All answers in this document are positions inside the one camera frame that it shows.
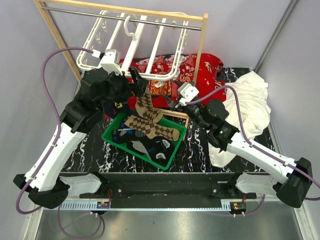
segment green plastic basket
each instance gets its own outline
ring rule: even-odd
[[[178,123],[175,123],[173,121],[170,121],[170,120],[167,120],[165,118],[162,118],[157,124],[161,125],[161,126],[164,126],[164,127],[169,127],[169,128],[174,128],[174,129],[177,129],[179,132],[180,132],[180,135],[179,135],[179,139],[177,141],[172,141],[171,143],[173,144],[174,146],[174,151],[169,159],[169,162],[167,163],[166,166],[161,166],[159,165],[158,163],[156,162],[153,162],[152,160],[150,160],[146,154],[144,155],[140,155],[134,151],[131,151],[127,148],[127,144],[126,143],[121,143],[121,144],[118,144],[118,143],[115,143],[113,142],[112,140],[112,131],[113,130],[117,130],[119,129],[119,126],[120,124],[123,122],[123,120],[125,119],[125,117],[127,117],[128,114],[127,113],[123,113],[123,112],[119,112],[115,118],[113,119],[113,121],[111,122],[111,124],[109,125],[109,127],[105,130],[104,134],[102,135],[102,139],[104,141],[106,141],[107,143],[110,143],[111,145],[113,146],[116,146],[122,150],[125,150],[126,152],[142,159],[142,160],[145,160],[146,162],[160,168],[160,169],[163,169],[163,170],[167,170],[170,165],[171,165],[171,162],[172,160],[174,159],[174,156],[178,150],[178,147],[182,141],[182,139],[184,138],[186,132],[187,132],[187,129],[185,126],[182,126]]]

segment metal rail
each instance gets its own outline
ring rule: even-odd
[[[67,13],[67,14],[76,14],[76,15],[97,17],[97,18],[103,18],[103,19],[112,19],[112,20],[119,20],[119,21],[126,20],[126,18],[119,17],[119,16],[106,16],[106,15],[101,15],[101,14],[87,13],[87,12],[81,12],[81,11],[71,11],[71,10],[66,10],[66,9],[48,7],[48,6],[42,6],[41,8],[44,9],[44,10],[60,12],[60,13]],[[164,26],[164,27],[171,27],[171,28],[177,28],[177,29],[188,29],[188,30],[195,30],[195,31],[201,31],[202,30],[201,27],[184,26],[184,25],[177,25],[177,24],[170,24],[170,23],[163,23],[163,22],[138,20],[138,19],[132,19],[132,18],[129,20],[129,22],[156,25],[156,26]]]

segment wooden frame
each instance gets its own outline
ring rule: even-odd
[[[185,119],[185,127],[188,129],[188,125],[189,125],[189,116],[186,113],[183,112],[178,112],[178,111],[170,111],[170,110],[165,110],[165,109],[161,109],[163,114],[166,116],[171,116],[174,118],[180,118],[180,119]]]
[[[76,1],[76,0],[33,0],[33,1],[36,7],[38,8],[46,25],[50,29],[50,32],[53,35],[53,38],[55,39],[59,48],[65,48],[66,43],[64,42],[49,11],[46,9],[43,9],[43,7],[46,7],[45,3],[53,3],[53,4],[60,4],[60,5],[74,6],[74,7],[89,8],[89,9],[106,10],[110,12],[146,15],[146,16],[158,17],[158,18],[169,18],[169,19],[184,20],[184,21],[189,21],[194,23],[202,23],[200,43],[198,47],[194,77],[193,77],[193,81],[194,82],[197,81],[200,58],[201,58],[202,48],[204,45],[206,27],[208,22],[207,13],[205,13],[204,16],[202,17],[202,16],[183,15],[178,13],[167,13],[167,12],[161,12],[161,11],[143,10],[143,9],[136,9],[136,8],[130,8],[130,7],[112,6],[112,5],[92,3],[92,2]],[[76,79],[80,83],[81,81],[80,72],[70,52],[64,51],[63,55],[65,57],[65,60],[69,64],[73,74],[75,75]]]

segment metal rod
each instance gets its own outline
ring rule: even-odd
[[[97,17],[97,18],[103,18],[103,19],[113,19],[113,20],[120,20],[120,21],[126,20],[124,17],[119,17],[119,16],[105,16],[105,15],[100,15],[100,14],[86,13],[86,12],[81,12],[81,11],[71,11],[71,10],[54,8],[54,7],[47,7],[47,6],[43,6],[42,9],[54,11],[54,12],[60,12],[60,13],[76,14],[76,15]],[[188,29],[188,30],[201,31],[201,27],[176,25],[176,24],[170,24],[170,23],[146,21],[146,20],[137,20],[137,19],[132,19],[132,18],[129,20],[129,22],[165,26],[165,27],[171,27],[171,28],[177,28],[177,29]]]
[[[264,64],[265,60],[267,59],[268,55],[270,54],[270,51],[272,47],[274,46],[276,40],[278,39],[280,33],[284,29],[284,26],[286,25],[288,19],[290,18],[291,14],[293,13],[294,9],[296,8],[297,4],[300,0],[291,0],[288,4],[287,8],[284,11],[284,14],[282,15],[278,25],[276,26],[269,42],[267,43],[258,63],[256,64],[254,71],[258,73],[261,70],[262,65]]]

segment brown argyle sock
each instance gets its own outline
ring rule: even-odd
[[[177,141],[179,139],[180,133],[177,129],[160,126],[152,121],[148,121],[134,115],[131,115],[124,124],[131,129],[136,129],[145,133],[145,135],[150,139],[153,139],[156,136],[162,136],[170,141]]]
[[[139,116],[157,123],[162,119],[163,112],[159,108],[154,108],[151,101],[150,90],[147,88],[145,94],[136,98],[135,109]]]

